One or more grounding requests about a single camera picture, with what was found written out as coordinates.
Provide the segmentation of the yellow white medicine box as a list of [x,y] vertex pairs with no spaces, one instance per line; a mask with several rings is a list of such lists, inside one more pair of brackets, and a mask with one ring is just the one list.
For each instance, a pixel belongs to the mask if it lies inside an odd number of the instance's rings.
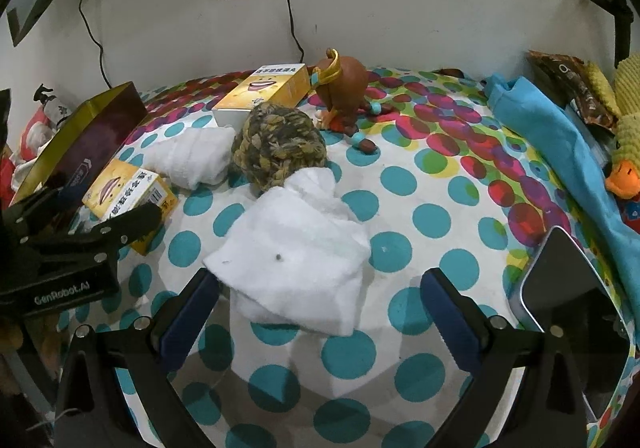
[[272,103],[295,108],[309,89],[305,64],[260,66],[214,106],[214,119],[218,127],[233,127],[239,131],[256,106]]

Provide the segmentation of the gold tin box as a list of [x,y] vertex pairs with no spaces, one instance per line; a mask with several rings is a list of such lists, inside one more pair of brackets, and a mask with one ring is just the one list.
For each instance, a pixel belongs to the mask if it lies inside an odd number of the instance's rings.
[[131,81],[83,102],[35,160],[13,201],[46,185],[62,187],[74,205],[148,114]]

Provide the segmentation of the braided rope ball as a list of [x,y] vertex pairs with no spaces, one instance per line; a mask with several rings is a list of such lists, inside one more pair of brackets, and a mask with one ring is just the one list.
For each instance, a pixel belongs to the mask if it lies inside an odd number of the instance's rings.
[[235,135],[231,161],[250,184],[267,191],[298,170],[325,167],[328,155],[323,136],[305,112],[262,103]]

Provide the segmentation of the white small sock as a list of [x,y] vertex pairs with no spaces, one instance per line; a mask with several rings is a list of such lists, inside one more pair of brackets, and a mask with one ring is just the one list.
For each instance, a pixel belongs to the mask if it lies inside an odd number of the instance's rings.
[[142,165],[180,188],[215,186],[228,175],[234,138],[232,127],[189,127],[152,145],[144,153]]

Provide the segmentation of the black smartphone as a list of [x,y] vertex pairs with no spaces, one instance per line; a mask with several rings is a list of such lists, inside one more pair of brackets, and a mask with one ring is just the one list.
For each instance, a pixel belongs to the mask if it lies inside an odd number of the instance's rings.
[[599,420],[622,379],[631,338],[622,313],[578,243],[564,228],[544,235],[509,294],[527,330],[560,328],[574,356],[587,419]]

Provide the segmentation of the blue cloth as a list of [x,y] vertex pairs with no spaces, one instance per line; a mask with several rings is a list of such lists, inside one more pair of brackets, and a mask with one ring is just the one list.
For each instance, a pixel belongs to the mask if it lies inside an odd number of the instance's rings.
[[501,124],[544,156],[575,201],[596,225],[615,262],[634,321],[639,320],[639,234],[627,226],[596,158],[563,110],[524,77],[485,79],[488,106]]

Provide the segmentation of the yellow knitted duck toy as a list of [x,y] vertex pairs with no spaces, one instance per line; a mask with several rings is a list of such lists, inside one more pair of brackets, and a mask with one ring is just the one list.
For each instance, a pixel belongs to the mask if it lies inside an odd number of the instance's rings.
[[586,63],[585,71],[591,91],[616,118],[616,148],[612,153],[612,170],[605,180],[605,188],[620,199],[632,199],[639,195],[639,55],[629,55],[618,63],[613,84],[593,62]]

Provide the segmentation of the red paper bag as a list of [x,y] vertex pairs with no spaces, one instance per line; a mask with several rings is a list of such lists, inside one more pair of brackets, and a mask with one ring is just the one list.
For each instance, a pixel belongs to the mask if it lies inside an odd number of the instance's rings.
[[11,185],[14,170],[15,165],[13,162],[7,156],[2,156],[0,168],[0,201],[2,210],[9,206],[14,197],[14,190]]

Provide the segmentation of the polka dot tablecloth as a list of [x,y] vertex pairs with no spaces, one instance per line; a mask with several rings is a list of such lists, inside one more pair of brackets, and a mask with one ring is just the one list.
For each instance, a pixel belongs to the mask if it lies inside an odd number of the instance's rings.
[[[152,144],[215,125],[213,107],[248,72],[141,95],[149,121],[118,159],[140,167]],[[421,447],[471,381],[422,309],[419,279],[437,266],[489,316],[518,325],[509,290],[548,228],[584,249],[634,340],[634,320],[596,230],[537,150],[503,130],[483,86],[428,71],[375,68],[366,92],[390,103],[360,119],[371,156],[322,132],[336,194],[367,228],[366,297],[348,338],[251,323],[220,299],[172,385],[218,447]],[[178,193],[148,255],[120,250],[114,297],[62,312],[58,330],[96,331],[153,315],[178,293],[255,197],[238,177]]]

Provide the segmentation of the yellow barcode medicine box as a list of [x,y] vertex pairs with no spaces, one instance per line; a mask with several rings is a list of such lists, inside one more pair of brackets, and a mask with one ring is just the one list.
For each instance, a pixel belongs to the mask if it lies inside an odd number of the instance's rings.
[[159,174],[113,159],[94,180],[81,201],[100,222],[147,202],[159,207],[162,211],[160,223],[154,231],[134,241],[131,246],[137,253],[147,255],[152,240],[174,211],[178,199]]

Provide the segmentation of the brown bird figurine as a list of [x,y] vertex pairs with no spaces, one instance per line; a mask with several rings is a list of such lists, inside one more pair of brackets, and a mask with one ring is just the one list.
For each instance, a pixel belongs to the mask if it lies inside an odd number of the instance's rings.
[[369,84],[366,67],[355,57],[327,48],[326,57],[310,69],[309,79],[311,89],[323,105],[317,113],[318,129],[343,134],[352,147],[365,155],[376,153],[378,146],[360,131],[358,117],[386,116],[394,107],[366,100]]

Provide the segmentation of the brown patterned snack packet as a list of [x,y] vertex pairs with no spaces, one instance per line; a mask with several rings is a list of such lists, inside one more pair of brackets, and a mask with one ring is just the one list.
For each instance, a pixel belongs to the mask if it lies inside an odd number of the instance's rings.
[[612,133],[617,119],[599,100],[589,84],[585,63],[575,56],[534,50],[526,58],[536,86],[561,108],[570,106],[587,125]]

